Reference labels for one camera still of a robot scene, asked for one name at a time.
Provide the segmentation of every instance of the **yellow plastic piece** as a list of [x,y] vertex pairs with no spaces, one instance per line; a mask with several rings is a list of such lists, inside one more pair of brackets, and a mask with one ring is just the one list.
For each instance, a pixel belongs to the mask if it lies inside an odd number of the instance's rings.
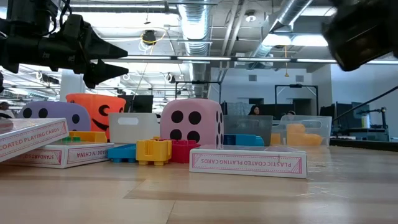
[[302,124],[287,125],[288,146],[320,146],[323,138],[317,134],[305,134],[305,126]]
[[139,165],[154,162],[155,166],[162,166],[172,157],[172,142],[156,140],[140,140],[136,143],[136,160]]
[[69,136],[80,137],[81,141],[96,142],[96,143],[107,143],[105,132],[101,131],[70,131]]
[[280,145],[280,134],[279,133],[272,133],[271,134],[271,145]]

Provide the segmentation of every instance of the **pink foam die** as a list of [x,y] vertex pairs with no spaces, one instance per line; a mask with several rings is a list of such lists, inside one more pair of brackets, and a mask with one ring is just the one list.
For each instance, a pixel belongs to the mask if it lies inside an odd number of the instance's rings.
[[195,140],[197,144],[223,143],[221,106],[213,100],[174,100],[166,105],[160,119],[162,139]]

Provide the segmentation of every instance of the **red toy block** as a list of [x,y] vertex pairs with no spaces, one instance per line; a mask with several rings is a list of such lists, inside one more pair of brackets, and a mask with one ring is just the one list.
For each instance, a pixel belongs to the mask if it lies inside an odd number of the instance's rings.
[[195,140],[173,140],[171,162],[189,163],[189,152],[191,149],[199,147]]

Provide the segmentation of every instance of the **wooden table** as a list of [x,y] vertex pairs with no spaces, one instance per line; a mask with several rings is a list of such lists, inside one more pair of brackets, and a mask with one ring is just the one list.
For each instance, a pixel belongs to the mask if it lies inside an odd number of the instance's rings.
[[0,223],[398,223],[398,153],[312,148],[308,179],[100,162],[0,167]]

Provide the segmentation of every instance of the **blue toy block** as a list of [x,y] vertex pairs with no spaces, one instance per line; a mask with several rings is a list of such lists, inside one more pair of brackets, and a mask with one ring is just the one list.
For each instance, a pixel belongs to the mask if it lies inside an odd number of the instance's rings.
[[123,160],[127,160],[128,162],[135,162],[136,145],[128,144],[125,146],[119,146],[109,149],[108,159],[112,159],[113,162],[122,162]]
[[264,146],[264,141],[260,136],[255,136],[253,134],[226,134],[224,135],[224,145]]

